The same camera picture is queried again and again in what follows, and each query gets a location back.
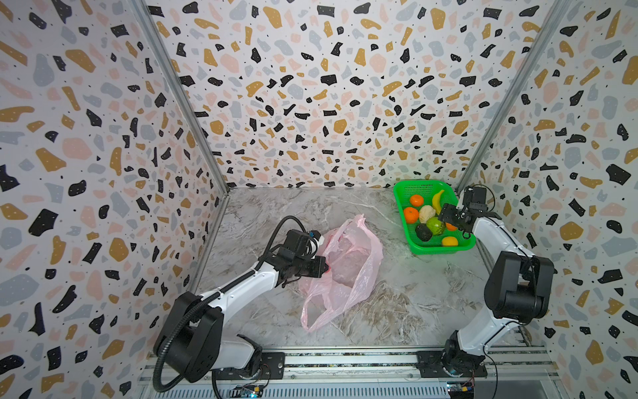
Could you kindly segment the yellow banana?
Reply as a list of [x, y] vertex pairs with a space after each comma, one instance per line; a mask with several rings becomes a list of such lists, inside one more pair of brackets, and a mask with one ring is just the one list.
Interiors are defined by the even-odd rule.
[[442, 211], [441, 199], [443, 194], [445, 194], [445, 190], [439, 191], [432, 197], [432, 207], [434, 208], [436, 214], [440, 214]]

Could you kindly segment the green lime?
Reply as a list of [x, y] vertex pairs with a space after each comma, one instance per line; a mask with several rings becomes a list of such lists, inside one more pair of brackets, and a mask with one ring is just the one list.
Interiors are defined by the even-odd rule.
[[437, 217], [429, 219], [425, 224], [429, 227], [434, 236], [440, 236], [446, 231], [445, 223]]

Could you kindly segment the yellow red mango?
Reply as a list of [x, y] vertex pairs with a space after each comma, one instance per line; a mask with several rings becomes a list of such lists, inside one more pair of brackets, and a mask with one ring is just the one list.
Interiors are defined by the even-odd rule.
[[443, 247], [457, 247], [459, 245], [459, 241], [454, 236], [446, 236], [442, 239], [441, 244]]

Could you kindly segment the white cauliflower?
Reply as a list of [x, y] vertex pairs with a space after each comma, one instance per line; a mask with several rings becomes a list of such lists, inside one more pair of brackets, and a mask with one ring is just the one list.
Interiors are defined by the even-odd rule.
[[423, 205], [420, 209], [420, 223], [425, 224], [429, 219], [435, 218], [437, 214], [431, 205]]

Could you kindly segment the orange tangerine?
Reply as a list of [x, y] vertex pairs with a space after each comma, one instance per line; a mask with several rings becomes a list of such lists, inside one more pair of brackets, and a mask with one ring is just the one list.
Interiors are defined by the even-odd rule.
[[410, 196], [410, 205], [414, 208], [420, 208], [425, 203], [425, 200], [420, 195]]
[[420, 220], [420, 212], [414, 207], [403, 209], [403, 216], [407, 224], [416, 224]]

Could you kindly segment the dark avocado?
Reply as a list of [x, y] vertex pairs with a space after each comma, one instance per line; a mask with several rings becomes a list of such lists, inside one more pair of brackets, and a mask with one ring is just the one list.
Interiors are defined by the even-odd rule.
[[423, 242], [429, 242], [434, 236], [429, 227], [423, 223], [420, 223], [415, 227], [415, 235]]

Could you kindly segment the pink plastic bag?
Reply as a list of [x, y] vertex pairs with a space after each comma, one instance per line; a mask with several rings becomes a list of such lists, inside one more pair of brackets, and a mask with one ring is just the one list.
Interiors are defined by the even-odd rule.
[[305, 295], [301, 324], [308, 333], [369, 299], [384, 259], [383, 245], [363, 214], [329, 231], [318, 254], [326, 259], [329, 271], [319, 279], [299, 281]]

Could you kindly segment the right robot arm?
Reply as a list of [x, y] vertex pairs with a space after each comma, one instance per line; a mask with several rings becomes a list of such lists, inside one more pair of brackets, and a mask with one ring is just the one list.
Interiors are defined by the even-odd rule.
[[548, 312], [554, 265], [526, 249], [488, 209], [483, 186], [467, 186], [460, 204], [445, 204], [439, 219], [475, 237], [493, 260], [483, 291], [484, 306], [445, 343], [441, 366], [453, 377], [479, 369], [489, 349], [518, 326]]

